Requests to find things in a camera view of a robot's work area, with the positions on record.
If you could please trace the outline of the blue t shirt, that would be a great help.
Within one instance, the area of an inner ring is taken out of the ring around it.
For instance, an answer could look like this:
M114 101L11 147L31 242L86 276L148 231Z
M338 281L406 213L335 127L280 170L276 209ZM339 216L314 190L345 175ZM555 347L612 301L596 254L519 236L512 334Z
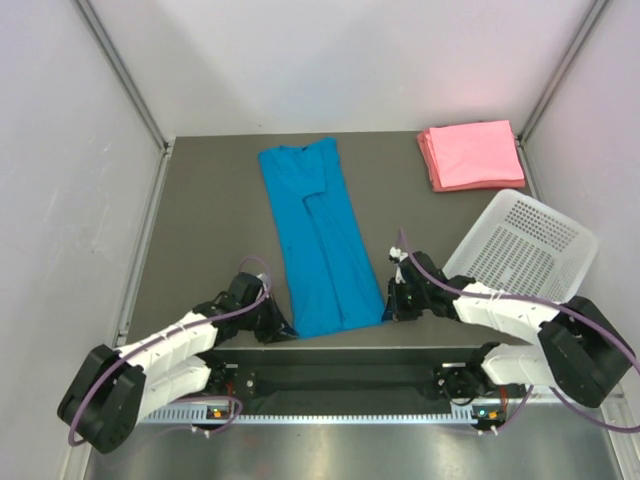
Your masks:
M261 152L258 162L299 336L381 324L384 301L349 198L336 140L274 147Z

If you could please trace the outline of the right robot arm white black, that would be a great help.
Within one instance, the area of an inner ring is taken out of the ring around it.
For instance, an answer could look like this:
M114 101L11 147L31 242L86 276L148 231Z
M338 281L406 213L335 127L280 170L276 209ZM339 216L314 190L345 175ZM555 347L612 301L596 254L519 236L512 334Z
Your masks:
M388 282L384 319L415 320L429 311L519 341L483 344L464 366L443 375L442 387L456 376L463 380L462 395L487 396L507 385L542 386L596 408L632 367L634 352L587 298L530 301L472 277L448 278L421 251L393 247L389 259L396 272Z

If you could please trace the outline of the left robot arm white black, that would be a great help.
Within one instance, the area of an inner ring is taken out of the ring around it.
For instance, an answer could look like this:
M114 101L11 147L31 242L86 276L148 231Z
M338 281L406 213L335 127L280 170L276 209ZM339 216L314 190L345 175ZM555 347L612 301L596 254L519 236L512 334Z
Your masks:
M229 419L241 407L232 397L231 369L210 353L242 331L262 344L298 336L265 273L238 273L213 299L143 340L93 348L57 409L69 428L69 445L111 453L141 420L176 401L218 397L225 405L214 416Z

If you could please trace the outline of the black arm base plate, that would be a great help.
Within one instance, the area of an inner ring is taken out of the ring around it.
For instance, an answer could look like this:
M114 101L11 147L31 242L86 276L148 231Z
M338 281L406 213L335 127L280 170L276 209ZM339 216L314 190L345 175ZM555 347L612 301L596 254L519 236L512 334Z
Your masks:
M230 393L246 414L443 413L470 399L520 399L464 372L471 348L219 348L201 354L211 393Z

